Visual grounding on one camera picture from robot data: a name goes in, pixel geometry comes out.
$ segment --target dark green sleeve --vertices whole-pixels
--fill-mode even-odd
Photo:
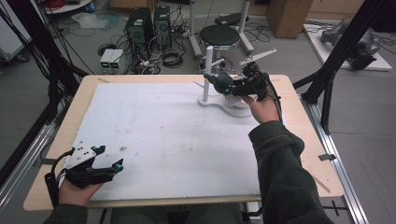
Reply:
[[[59,204],[44,224],[86,224],[88,208],[73,204]]]
[[[304,142],[278,121],[249,134],[258,163],[263,223],[332,223],[312,175],[300,164]]]

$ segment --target white stand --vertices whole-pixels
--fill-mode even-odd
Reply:
[[[253,52],[254,48],[253,46],[251,46],[250,42],[248,41],[247,37],[244,34],[245,21],[247,19],[249,5],[250,5],[250,0],[245,0],[244,5],[242,6],[241,21],[239,22],[238,33],[242,43],[244,43],[245,48],[247,48],[247,51]]]
[[[189,35],[189,40],[191,42],[192,49],[194,50],[195,57],[201,57],[202,52],[198,46],[197,39],[195,38],[195,24],[194,24],[194,17],[195,17],[195,9],[194,9],[195,0],[190,0],[190,30],[187,30],[187,34]]]
[[[213,57],[213,47],[209,46],[206,48],[206,64],[205,64],[205,73],[211,75],[212,66],[215,66],[224,59],[220,59],[212,63]],[[229,99],[225,99],[225,96],[218,94],[214,96],[209,96],[209,87],[210,83],[205,78],[205,85],[204,85],[204,95],[198,98],[198,103],[201,106],[216,106],[222,109],[225,113],[232,117],[236,117],[239,119],[248,118],[251,116],[251,112],[248,109],[248,105],[241,102],[241,97],[234,97],[234,96],[227,96]]]

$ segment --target stool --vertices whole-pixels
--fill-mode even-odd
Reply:
[[[224,59],[224,62],[218,65],[217,68],[228,70],[228,73],[231,73],[233,71],[233,63],[228,58],[220,56],[220,51],[232,49],[239,44],[238,32],[229,26],[210,25],[201,30],[200,39],[203,45],[213,47],[213,62],[221,58]],[[226,68],[225,62],[230,64],[230,68]],[[199,67],[201,71],[205,71],[205,57],[200,61]]]

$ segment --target round black stool seat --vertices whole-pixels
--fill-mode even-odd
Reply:
[[[214,49],[230,49],[239,43],[239,34],[235,29],[225,25],[206,26],[200,32],[203,44]]]

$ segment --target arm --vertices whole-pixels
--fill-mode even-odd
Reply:
[[[80,189],[64,180],[59,189],[59,204],[52,211],[44,224],[85,224],[87,223],[88,208],[92,195],[103,184],[87,186]]]
[[[249,138],[258,163],[263,223],[332,223],[320,204],[315,180],[300,164],[304,142],[278,121],[269,93],[261,102],[243,97],[260,123]]]

